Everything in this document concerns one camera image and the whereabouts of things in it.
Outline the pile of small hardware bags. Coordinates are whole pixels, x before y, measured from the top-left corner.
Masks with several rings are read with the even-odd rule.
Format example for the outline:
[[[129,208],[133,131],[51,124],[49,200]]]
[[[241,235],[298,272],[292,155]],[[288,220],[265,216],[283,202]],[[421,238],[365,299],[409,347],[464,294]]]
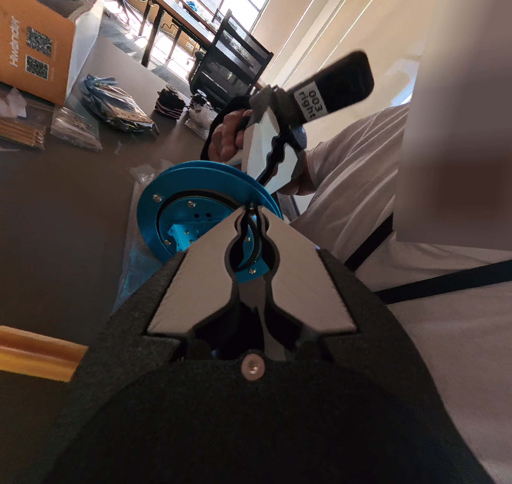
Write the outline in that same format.
[[[28,99],[10,86],[1,88],[1,141],[43,150],[48,138],[99,153],[98,122],[78,113]]]

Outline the white window blinds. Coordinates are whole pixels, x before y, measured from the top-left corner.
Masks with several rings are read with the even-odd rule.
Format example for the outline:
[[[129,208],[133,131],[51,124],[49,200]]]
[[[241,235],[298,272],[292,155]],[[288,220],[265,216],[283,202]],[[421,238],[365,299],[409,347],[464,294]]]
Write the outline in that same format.
[[[370,111],[410,101],[423,53],[431,0],[342,0],[294,67],[282,79],[290,89],[356,50],[366,53],[374,90]]]

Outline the clear plastic bag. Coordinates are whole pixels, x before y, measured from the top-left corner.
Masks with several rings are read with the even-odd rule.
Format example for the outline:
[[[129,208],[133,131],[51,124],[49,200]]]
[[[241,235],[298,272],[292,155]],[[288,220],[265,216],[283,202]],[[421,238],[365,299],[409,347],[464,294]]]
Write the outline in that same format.
[[[143,164],[131,168],[130,174],[134,179],[134,187],[127,220],[121,275],[112,313],[115,313],[162,266],[162,263],[144,242],[137,222],[137,206],[140,196],[159,172],[149,164]]]

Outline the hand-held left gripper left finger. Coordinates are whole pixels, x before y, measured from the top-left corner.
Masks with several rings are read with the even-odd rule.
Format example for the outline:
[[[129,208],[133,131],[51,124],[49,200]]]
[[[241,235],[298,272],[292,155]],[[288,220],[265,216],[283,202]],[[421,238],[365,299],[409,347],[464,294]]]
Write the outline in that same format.
[[[240,207],[195,241],[185,252],[154,317],[149,335],[192,335],[240,299],[229,251],[241,236]]]

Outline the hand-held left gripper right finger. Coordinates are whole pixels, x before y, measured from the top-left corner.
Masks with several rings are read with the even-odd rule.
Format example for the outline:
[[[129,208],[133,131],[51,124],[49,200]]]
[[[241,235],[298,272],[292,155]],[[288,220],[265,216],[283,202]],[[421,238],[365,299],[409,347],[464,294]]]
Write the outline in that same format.
[[[271,304],[308,334],[355,332],[356,324],[316,245],[265,207],[258,208],[258,219],[262,239],[270,244]]]

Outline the person's right hand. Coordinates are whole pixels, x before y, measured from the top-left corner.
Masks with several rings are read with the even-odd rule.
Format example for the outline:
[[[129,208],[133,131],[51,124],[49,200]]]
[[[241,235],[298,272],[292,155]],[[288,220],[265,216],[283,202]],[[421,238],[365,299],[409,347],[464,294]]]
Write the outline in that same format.
[[[243,148],[245,130],[252,115],[252,109],[238,109],[223,118],[211,137],[208,148],[210,161],[225,163]]]

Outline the black mesh office chair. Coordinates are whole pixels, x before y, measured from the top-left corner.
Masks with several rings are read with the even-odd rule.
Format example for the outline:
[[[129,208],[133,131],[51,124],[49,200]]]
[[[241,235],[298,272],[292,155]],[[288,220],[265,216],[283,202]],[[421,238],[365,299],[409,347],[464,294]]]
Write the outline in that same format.
[[[256,87],[272,57],[228,10],[206,53],[196,56],[190,92],[201,94],[215,109],[221,109]]]

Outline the person's beige shirt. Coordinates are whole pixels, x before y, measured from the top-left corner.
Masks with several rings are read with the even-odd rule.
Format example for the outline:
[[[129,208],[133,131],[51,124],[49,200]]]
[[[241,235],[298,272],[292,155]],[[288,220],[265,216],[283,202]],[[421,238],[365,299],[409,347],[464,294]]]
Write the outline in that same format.
[[[341,262],[393,212],[410,103],[362,118],[313,149],[317,191],[292,226]],[[372,291],[511,259],[511,251],[397,242],[356,276]],[[497,483],[511,483],[511,282],[390,306],[455,426]]]

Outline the blue round metal turntable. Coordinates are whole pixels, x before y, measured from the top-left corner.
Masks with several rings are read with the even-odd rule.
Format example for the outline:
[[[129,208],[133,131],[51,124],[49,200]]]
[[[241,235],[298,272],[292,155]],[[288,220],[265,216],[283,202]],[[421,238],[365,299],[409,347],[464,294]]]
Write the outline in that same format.
[[[170,167],[145,188],[137,223],[145,244],[164,264],[237,209],[250,206],[282,218],[271,194],[252,177],[226,164],[191,161]]]

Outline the dark bag of parts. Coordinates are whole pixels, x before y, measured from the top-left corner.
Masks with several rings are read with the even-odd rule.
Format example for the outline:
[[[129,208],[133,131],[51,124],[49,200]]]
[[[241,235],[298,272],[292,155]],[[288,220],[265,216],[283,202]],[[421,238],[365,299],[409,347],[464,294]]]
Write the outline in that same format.
[[[131,134],[159,135],[156,123],[113,77],[88,74],[79,83],[85,107],[110,127]]]

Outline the yellow-handled screwdriver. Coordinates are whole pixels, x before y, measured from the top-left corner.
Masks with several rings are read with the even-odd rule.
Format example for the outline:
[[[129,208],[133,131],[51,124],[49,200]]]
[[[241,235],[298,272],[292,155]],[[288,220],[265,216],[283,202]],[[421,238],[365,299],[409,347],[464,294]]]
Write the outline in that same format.
[[[88,347],[1,326],[1,371],[68,383]]]

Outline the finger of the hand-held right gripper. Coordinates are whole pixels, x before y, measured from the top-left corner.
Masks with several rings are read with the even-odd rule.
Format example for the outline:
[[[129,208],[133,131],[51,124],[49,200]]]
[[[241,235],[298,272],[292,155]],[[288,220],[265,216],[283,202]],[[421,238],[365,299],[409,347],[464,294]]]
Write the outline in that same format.
[[[283,156],[270,164],[268,178],[265,179],[266,191],[273,194],[290,183],[303,171],[304,161],[304,150],[284,149]]]
[[[256,181],[271,181],[279,157],[279,124],[274,113],[264,113],[261,120],[244,133],[241,171]]]

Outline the orange white cardboard box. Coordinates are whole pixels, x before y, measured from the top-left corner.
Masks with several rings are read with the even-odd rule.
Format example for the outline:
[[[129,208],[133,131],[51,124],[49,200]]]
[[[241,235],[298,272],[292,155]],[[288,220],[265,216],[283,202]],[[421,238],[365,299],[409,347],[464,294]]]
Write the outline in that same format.
[[[1,82],[64,105],[98,38],[105,0],[1,0]]]

